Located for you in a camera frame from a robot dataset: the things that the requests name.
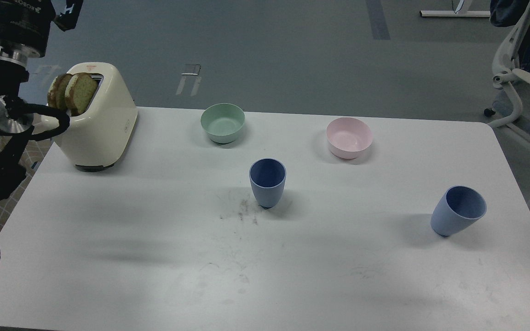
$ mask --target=black bag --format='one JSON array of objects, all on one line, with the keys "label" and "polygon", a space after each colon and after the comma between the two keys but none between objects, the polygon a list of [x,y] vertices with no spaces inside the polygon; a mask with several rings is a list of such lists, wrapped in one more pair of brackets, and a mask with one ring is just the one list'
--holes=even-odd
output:
[{"label": "black bag", "polygon": [[490,23],[511,27],[519,21],[529,0],[490,0]]}]

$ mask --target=gray floor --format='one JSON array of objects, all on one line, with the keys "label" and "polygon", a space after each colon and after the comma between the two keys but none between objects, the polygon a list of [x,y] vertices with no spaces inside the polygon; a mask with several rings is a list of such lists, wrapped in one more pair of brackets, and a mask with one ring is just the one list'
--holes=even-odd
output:
[{"label": "gray floor", "polygon": [[[90,0],[75,30],[53,26],[21,96],[45,103],[55,75],[102,61],[118,67],[141,106],[230,102],[246,111],[486,122],[482,110],[496,94],[490,63],[509,30],[483,18],[421,18],[420,9],[451,2]],[[186,63],[200,64],[202,79],[188,78],[177,94]],[[530,196],[530,154],[499,139]]]}]

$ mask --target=green bowl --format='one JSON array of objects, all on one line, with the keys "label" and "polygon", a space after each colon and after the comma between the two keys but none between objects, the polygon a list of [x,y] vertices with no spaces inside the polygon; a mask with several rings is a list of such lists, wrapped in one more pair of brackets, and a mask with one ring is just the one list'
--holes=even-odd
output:
[{"label": "green bowl", "polygon": [[228,144],[240,136],[244,111],[231,103],[218,103],[204,111],[200,122],[212,141]]}]

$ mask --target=cup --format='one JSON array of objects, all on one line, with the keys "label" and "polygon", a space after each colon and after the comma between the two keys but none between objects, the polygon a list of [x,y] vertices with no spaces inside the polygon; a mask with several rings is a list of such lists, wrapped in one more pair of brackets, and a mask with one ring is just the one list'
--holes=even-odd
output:
[{"label": "cup", "polygon": [[282,198],[286,184],[286,167],[275,159],[261,159],[251,165],[248,171],[251,188],[257,203],[271,208]]},{"label": "cup", "polygon": [[435,207],[431,228],[443,237],[448,237],[472,225],[485,213],[486,201],[480,193],[469,187],[453,186]]}]

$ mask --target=chair wheel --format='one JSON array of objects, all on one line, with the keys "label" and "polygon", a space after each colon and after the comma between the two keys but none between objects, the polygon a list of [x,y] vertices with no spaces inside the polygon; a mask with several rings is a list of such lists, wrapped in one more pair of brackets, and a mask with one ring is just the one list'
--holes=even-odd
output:
[{"label": "chair wheel", "polygon": [[494,110],[492,110],[492,108],[484,109],[484,116],[492,117],[492,116],[494,116],[494,114],[496,114],[496,112]]}]

